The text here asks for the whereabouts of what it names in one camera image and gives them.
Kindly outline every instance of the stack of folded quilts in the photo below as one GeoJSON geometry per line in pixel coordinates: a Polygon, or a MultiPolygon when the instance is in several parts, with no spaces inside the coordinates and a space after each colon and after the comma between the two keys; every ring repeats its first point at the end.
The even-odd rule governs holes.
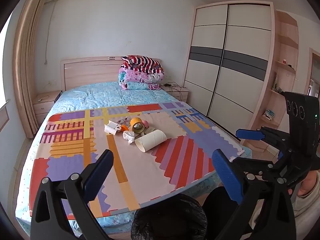
{"type": "Polygon", "coordinates": [[[121,57],[119,85],[124,90],[160,89],[159,81],[164,77],[160,63],[152,58],[138,55],[121,57]]]}

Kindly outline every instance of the orange object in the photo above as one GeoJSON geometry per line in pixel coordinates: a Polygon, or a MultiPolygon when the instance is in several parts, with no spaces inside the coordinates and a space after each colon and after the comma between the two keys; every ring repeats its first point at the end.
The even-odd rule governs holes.
{"type": "Polygon", "coordinates": [[[123,124],[123,125],[121,125],[121,131],[122,132],[129,131],[129,128],[125,124],[123,124]]]}
{"type": "Polygon", "coordinates": [[[131,129],[134,133],[140,134],[145,129],[145,126],[142,122],[142,120],[138,117],[134,117],[130,121],[131,129]]]}

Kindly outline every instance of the tape roll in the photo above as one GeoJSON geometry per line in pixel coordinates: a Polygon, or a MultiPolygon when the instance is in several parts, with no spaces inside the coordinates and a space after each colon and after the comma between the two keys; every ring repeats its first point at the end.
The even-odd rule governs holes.
{"type": "Polygon", "coordinates": [[[145,129],[145,126],[144,126],[142,120],[138,117],[134,117],[131,119],[130,126],[132,128],[132,131],[137,134],[142,133],[145,129]]]}

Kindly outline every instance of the power cord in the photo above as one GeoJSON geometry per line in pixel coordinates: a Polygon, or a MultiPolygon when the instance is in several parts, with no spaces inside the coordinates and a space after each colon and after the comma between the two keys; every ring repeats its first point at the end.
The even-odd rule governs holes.
{"type": "Polygon", "coordinates": [[[46,45],[45,45],[45,62],[44,62],[45,65],[47,65],[47,63],[48,63],[48,61],[47,61],[47,48],[48,48],[48,40],[49,40],[49,30],[50,30],[52,15],[53,15],[53,12],[54,12],[54,8],[56,7],[57,0],[51,0],[49,2],[44,3],[44,4],[47,4],[47,3],[51,3],[51,2],[54,2],[54,5],[53,5],[53,8],[52,8],[52,12],[51,12],[50,20],[49,20],[48,33],[47,33],[47,42],[46,42],[46,45]]]}
{"type": "Polygon", "coordinates": [[[184,87],[179,86],[176,82],[168,82],[168,83],[164,84],[164,86],[169,87],[169,95],[172,95],[172,93],[174,92],[173,90],[176,90],[177,92],[179,92],[179,96],[180,96],[179,101],[182,100],[181,89],[184,87]]]}

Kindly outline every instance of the sliding wardrobe door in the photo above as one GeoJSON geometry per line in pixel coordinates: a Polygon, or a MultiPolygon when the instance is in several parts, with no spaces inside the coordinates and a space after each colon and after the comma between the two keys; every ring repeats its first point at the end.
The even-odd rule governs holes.
{"type": "Polygon", "coordinates": [[[208,116],[233,134],[247,128],[255,111],[270,42],[270,6],[229,5],[223,59],[208,116]]]}
{"type": "Polygon", "coordinates": [[[228,5],[196,10],[185,86],[187,103],[207,115],[216,84],[225,40],[228,5]]]}

